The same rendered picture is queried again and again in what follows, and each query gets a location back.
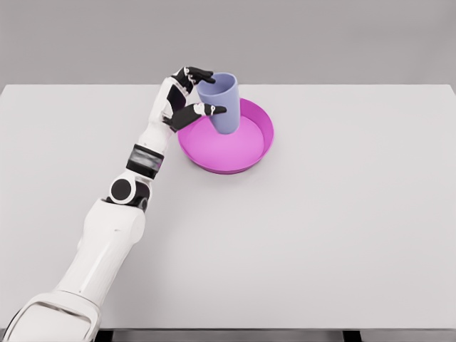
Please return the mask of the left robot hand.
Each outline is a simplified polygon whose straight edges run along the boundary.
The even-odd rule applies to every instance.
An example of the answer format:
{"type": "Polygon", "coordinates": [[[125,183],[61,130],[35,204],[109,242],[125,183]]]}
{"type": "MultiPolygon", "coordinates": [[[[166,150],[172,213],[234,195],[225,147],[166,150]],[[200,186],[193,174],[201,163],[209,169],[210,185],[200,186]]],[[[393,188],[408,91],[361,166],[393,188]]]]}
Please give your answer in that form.
{"type": "Polygon", "coordinates": [[[166,124],[175,133],[203,116],[226,113],[227,109],[221,105],[207,103],[187,105],[187,97],[200,81],[216,83],[213,75],[213,71],[184,66],[176,73],[166,77],[152,107],[150,120],[166,124]]]}

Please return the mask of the lavender blue cup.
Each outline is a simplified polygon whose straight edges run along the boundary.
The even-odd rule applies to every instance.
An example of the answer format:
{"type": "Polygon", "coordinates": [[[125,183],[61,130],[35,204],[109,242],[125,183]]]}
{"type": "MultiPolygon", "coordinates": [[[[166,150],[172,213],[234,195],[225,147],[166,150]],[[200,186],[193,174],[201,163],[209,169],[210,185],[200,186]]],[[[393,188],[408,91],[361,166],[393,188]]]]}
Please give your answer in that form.
{"type": "Polygon", "coordinates": [[[240,125],[240,98],[237,78],[231,73],[215,73],[215,83],[201,81],[197,92],[202,102],[223,106],[225,113],[210,117],[214,129],[223,135],[234,133],[240,125]]]}

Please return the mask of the magenta pink plate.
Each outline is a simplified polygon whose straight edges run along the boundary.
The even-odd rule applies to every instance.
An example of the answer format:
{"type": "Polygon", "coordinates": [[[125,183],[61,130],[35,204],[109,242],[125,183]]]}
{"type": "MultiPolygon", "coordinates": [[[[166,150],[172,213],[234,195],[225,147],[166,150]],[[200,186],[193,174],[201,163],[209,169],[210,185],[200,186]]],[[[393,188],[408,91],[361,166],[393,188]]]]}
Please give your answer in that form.
{"type": "Polygon", "coordinates": [[[201,118],[178,132],[178,142],[188,158],[204,170],[231,175],[248,170],[270,150],[274,125],[257,103],[240,100],[240,125],[229,135],[218,133],[209,118],[201,118]]]}

